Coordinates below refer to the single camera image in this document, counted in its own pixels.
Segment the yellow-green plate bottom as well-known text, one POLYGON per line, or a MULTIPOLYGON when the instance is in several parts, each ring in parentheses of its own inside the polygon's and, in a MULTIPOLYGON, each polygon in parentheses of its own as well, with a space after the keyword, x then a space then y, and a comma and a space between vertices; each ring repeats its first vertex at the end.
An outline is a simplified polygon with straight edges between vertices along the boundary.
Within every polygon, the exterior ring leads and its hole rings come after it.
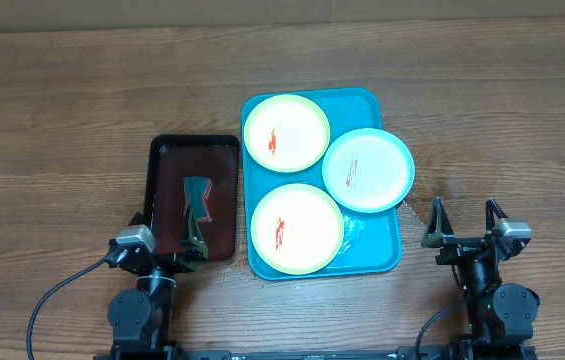
POLYGON ((343 215, 323 190, 286 184, 257 204, 250 236, 257 254, 271 268, 287 275, 308 275, 336 257, 344 237, 343 215))

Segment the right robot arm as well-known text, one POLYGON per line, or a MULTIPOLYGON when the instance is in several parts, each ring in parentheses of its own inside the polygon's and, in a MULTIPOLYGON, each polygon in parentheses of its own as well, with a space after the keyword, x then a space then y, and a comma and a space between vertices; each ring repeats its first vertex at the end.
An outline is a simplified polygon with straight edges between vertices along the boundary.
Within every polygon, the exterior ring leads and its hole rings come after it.
POLYGON ((431 215, 421 246, 435 248, 438 265, 452 269, 463 299, 433 315, 416 338, 415 357, 431 359, 535 359, 535 350, 524 342, 533 337, 533 323, 540 298, 528 287, 502 281, 499 264, 526 248, 532 229, 524 220, 506 215, 498 203, 485 203, 486 232, 481 237, 454 234, 442 200, 432 201, 431 215), (463 307, 469 332, 454 336, 435 350, 422 349, 428 328, 441 317, 463 307))

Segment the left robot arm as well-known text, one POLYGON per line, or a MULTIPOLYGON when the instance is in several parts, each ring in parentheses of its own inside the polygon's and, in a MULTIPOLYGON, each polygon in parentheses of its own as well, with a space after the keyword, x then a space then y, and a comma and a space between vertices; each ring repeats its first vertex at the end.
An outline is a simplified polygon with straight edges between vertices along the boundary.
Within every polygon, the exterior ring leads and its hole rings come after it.
POLYGON ((170 339, 175 277, 208 259, 208 246, 191 207, 186 207, 179 243, 182 253, 156 255, 157 240, 144 224, 122 230, 109 242, 105 262, 137 276, 133 289, 114 296, 108 308, 113 329, 112 359, 186 359, 170 339))

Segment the orange green sponge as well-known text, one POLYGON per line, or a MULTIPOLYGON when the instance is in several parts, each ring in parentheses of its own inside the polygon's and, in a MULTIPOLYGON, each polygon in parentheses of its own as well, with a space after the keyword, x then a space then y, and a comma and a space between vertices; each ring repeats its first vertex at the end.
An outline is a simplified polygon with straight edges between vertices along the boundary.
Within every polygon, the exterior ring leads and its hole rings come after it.
POLYGON ((183 179, 184 194, 186 205, 194 214, 198 223, 205 223, 211 220, 211 215, 207 205, 212 182, 206 177, 194 176, 183 179))

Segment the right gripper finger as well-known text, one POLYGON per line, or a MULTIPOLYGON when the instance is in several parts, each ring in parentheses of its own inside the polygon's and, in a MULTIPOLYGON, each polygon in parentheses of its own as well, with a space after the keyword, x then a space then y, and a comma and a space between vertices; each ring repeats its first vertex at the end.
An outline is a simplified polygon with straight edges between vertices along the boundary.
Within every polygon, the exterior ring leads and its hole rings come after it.
POLYGON ((496 220, 507 218, 506 213, 498 205, 494 198, 490 198, 485 203, 485 225, 486 230, 491 231, 496 224, 496 220))
POLYGON ((424 248, 442 248, 454 239, 453 228, 450 224, 440 197, 434 197, 427 229, 422 237, 421 246, 424 248))

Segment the light blue plate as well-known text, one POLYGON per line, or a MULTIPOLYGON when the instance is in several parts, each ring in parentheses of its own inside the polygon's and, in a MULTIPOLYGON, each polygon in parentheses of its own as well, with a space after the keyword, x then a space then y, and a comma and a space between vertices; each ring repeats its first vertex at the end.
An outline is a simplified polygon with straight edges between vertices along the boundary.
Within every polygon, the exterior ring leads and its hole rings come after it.
POLYGON ((415 162, 406 144, 375 128, 360 128, 337 138, 323 158, 328 193, 340 205, 361 213, 396 207, 410 192, 415 162))

